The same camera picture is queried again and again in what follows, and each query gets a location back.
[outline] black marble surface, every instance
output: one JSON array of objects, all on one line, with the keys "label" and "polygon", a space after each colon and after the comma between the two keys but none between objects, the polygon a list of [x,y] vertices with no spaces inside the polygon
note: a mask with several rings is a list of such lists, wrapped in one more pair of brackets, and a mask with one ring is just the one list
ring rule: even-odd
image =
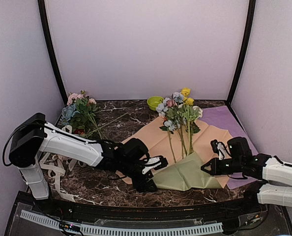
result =
[{"label": "black marble surface", "polygon": [[[121,119],[102,128],[108,139],[121,142],[154,120],[158,113],[151,111],[144,100],[98,101],[100,107],[97,117],[102,126],[117,117],[128,113]],[[201,108],[224,106],[223,101],[195,101]],[[66,174],[61,177],[61,189],[74,195],[76,202],[113,207],[177,207],[222,202],[242,198],[243,186],[234,190],[224,189],[190,189],[188,191],[158,190],[154,193],[138,193],[132,185],[122,180],[109,180],[113,173],[93,167],[75,166],[73,171],[67,167]],[[47,176],[54,198],[60,199],[55,191],[54,180]]]}]

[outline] bowl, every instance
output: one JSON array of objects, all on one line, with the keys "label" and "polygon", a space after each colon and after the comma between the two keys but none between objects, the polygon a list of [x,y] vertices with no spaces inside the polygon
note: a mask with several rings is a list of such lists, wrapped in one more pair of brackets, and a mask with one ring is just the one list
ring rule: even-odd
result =
[{"label": "bowl", "polygon": [[149,108],[151,110],[156,111],[156,107],[158,107],[158,105],[162,103],[163,100],[164,100],[163,97],[153,96],[147,99],[147,104],[149,105]]}]

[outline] purple wrapping paper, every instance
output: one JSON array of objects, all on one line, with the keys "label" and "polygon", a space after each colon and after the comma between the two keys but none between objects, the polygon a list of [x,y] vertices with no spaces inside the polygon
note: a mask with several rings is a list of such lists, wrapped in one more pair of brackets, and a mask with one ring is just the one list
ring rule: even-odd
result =
[{"label": "purple wrapping paper", "polygon": [[[258,154],[258,151],[255,149],[249,137],[230,113],[227,106],[203,109],[203,117],[200,120],[206,122],[209,125],[214,125],[220,129],[229,130],[233,137],[245,137],[248,140],[253,155]],[[233,174],[232,177],[241,177],[241,173]],[[229,179],[227,186],[229,189],[234,189],[254,181],[256,181],[256,179],[251,177],[248,177],[246,180],[237,180],[231,178]]]}]

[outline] white wall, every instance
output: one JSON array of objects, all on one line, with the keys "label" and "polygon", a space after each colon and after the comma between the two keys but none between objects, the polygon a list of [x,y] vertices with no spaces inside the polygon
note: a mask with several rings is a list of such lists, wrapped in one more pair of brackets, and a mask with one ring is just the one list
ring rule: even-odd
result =
[{"label": "white wall", "polygon": [[0,236],[18,190],[24,189],[19,171],[2,164],[6,139],[36,112],[55,122],[62,106],[37,1],[0,0]]},{"label": "white wall", "polygon": [[259,152],[292,162],[292,1],[257,1],[233,108]]},{"label": "white wall", "polygon": [[48,0],[67,92],[146,99],[190,87],[226,99],[248,0]]}]

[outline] yellow flower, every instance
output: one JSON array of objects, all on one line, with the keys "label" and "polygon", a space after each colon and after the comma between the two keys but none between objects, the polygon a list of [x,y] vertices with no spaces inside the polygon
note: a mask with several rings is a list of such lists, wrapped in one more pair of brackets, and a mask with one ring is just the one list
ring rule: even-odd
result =
[{"label": "yellow flower", "polygon": [[193,106],[194,103],[194,99],[189,97],[185,102],[185,104],[189,105],[189,106]]},{"label": "yellow flower", "polygon": [[181,90],[181,94],[182,94],[184,97],[187,97],[188,95],[190,95],[190,92],[191,92],[191,89],[190,89],[190,88],[187,88],[187,87],[185,87],[185,88],[183,88],[183,89]]}]

